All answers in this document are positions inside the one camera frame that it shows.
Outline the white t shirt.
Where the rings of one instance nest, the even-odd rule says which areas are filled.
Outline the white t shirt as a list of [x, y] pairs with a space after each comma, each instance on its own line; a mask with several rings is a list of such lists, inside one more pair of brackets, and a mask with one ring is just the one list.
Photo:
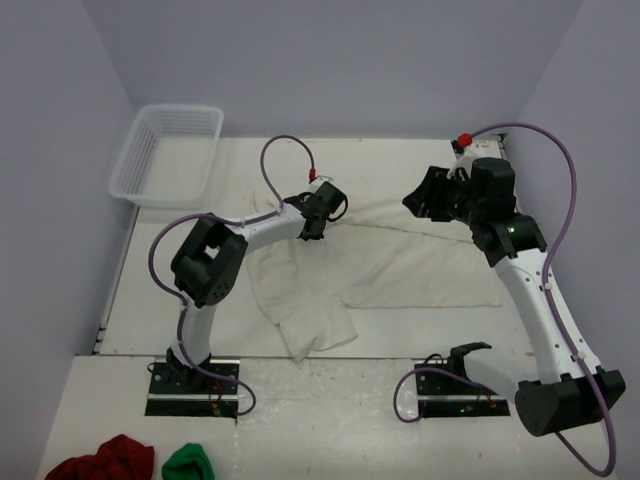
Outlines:
[[354, 309], [502, 304], [465, 225], [415, 218], [391, 197], [358, 196], [323, 239], [261, 248], [246, 267], [258, 308], [295, 362], [355, 340]]

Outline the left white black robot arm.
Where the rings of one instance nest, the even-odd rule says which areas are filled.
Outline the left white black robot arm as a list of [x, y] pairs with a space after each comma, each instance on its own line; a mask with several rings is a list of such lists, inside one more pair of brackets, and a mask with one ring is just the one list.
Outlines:
[[170, 265], [183, 296], [176, 339], [166, 355], [177, 386], [195, 393], [206, 385], [215, 311], [234, 287], [245, 257], [285, 240], [321, 240], [325, 227], [347, 209], [346, 194], [324, 181], [270, 212], [237, 220], [206, 214], [197, 220]]

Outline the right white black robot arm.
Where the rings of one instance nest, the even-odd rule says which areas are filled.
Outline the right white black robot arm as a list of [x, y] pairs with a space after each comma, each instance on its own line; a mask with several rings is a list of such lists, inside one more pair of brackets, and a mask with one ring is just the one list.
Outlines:
[[514, 303], [534, 352], [533, 372], [516, 367], [485, 342], [454, 347], [446, 380], [456, 392], [478, 384], [513, 402], [536, 436], [609, 419], [626, 389], [587, 345], [547, 265], [547, 243], [529, 215], [516, 209], [515, 172], [499, 158], [479, 158], [452, 174], [432, 166], [403, 204], [418, 218], [459, 221], [471, 231]]

